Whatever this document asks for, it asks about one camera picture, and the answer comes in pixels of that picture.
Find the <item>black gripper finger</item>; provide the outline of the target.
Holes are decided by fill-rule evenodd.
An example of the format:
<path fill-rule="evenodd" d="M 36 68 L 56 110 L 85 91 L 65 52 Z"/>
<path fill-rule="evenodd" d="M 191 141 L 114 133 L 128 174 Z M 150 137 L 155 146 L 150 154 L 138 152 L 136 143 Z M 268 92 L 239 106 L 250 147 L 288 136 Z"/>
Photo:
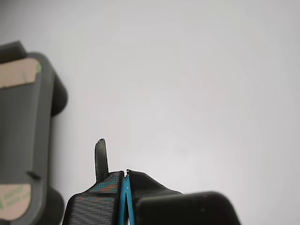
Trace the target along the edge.
<path fill-rule="evenodd" d="M 95 145 L 95 172 L 95 184 L 69 199 L 62 223 L 127 225 L 125 173 L 109 172 L 105 139 Z"/>
<path fill-rule="evenodd" d="M 215 191 L 183 194 L 143 172 L 127 171 L 131 225 L 239 225 L 229 199 Z"/>

